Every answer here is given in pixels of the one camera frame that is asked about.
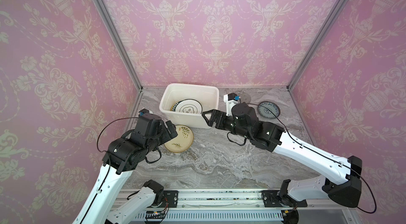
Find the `beige willow painted plate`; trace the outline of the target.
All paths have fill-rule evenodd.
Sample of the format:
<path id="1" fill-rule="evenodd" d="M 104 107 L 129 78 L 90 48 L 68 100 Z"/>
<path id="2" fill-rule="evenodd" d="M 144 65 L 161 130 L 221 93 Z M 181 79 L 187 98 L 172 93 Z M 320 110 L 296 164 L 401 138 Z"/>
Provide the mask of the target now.
<path id="1" fill-rule="evenodd" d="M 176 125 L 178 136 L 164 143 L 165 148 L 172 153 L 181 153 L 188 150 L 194 141 L 192 130 L 185 125 Z"/>

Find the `white plate black emblem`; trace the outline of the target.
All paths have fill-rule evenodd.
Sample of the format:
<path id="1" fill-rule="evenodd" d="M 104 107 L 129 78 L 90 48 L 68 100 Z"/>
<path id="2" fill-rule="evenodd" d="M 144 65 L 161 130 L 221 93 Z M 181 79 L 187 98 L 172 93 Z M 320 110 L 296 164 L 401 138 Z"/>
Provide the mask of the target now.
<path id="1" fill-rule="evenodd" d="M 194 99 L 185 99 L 177 106 L 177 113 L 187 113 L 187 114 L 201 114 L 203 107 L 200 102 Z"/>

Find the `small blue patterned dish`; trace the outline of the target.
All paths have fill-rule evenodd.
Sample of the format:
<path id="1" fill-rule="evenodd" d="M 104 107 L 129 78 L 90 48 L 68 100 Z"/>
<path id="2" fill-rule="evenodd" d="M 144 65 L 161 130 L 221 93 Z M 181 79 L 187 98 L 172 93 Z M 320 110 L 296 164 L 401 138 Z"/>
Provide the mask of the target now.
<path id="1" fill-rule="evenodd" d="M 261 116 L 268 119 L 276 119 L 280 116 L 281 111 L 279 106 L 270 101 L 263 101 L 258 105 L 258 112 Z"/>

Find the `white plate red green rim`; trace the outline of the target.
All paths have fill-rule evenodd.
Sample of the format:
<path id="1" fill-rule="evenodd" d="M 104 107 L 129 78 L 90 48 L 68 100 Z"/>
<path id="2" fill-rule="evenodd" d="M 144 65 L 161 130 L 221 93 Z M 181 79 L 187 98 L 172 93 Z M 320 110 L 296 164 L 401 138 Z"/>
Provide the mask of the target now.
<path id="1" fill-rule="evenodd" d="M 176 108 L 177 108 L 177 106 L 180 104 L 182 102 L 182 100 L 181 101 L 178 101 L 178 102 L 176 102 L 173 106 L 172 106 L 172 108 L 171 108 L 171 111 L 172 112 L 175 112 L 176 111 Z"/>

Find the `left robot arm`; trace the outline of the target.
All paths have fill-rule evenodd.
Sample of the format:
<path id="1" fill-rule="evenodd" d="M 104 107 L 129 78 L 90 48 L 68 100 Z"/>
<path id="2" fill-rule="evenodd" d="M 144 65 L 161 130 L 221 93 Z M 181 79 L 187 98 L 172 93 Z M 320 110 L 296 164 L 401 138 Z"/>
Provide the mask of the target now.
<path id="1" fill-rule="evenodd" d="M 119 192 L 138 164 L 143 161 L 150 163 L 147 155 L 159 152 L 161 145 L 178 135 L 171 121 L 165 122 L 147 109 L 141 110 L 135 119 L 135 128 L 112 141 L 103 152 L 98 178 L 73 221 L 75 224 L 128 224 L 146 208 L 168 208 L 169 203 L 163 194 L 164 187 L 149 180 L 139 191 L 130 195 L 123 205 L 112 210 Z"/>

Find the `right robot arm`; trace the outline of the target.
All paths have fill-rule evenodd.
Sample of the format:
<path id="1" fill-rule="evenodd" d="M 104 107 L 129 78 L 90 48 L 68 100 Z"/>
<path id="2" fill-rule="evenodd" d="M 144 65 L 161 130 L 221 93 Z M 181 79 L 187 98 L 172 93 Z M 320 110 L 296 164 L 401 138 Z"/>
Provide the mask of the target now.
<path id="1" fill-rule="evenodd" d="M 238 135 L 255 147 L 289 157 L 319 173 L 305 180 L 283 181 L 278 197 L 282 204 L 294 207 L 310 199 L 331 199 L 348 208 L 358 207 L 362 193 L 362 160 L 341 157 L 323 151 L 291 135 L 271 122 L 260 121 L 254 108 L 235 104 L 227 112 L 216 109 L 202 113 L 209 127 Z"/>

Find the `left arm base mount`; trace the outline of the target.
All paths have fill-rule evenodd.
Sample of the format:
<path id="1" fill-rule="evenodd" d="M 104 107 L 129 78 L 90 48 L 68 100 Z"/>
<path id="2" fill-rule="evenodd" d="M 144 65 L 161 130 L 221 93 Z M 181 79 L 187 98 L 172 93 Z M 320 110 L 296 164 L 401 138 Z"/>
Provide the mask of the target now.
<path id="1" fill-rule="evenodd" d="M 152 207 L 158 208 L 176 208 L 178 205 L 179 191 L 178 190 L 164 190 L 158 192 L 155 197 Z"/>

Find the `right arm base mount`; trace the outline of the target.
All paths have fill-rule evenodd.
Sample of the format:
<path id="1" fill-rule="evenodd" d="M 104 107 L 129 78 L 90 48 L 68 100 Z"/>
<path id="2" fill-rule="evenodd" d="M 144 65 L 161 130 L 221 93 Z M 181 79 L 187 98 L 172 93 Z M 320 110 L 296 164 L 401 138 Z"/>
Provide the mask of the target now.
<path id="1" fill-rule="evenodd" d="M 278 190 L 262 190 L 261 199 L 266 208 L 306 208 L 306 200 L 296 201 L 288 196 L 280 197 Z"/>

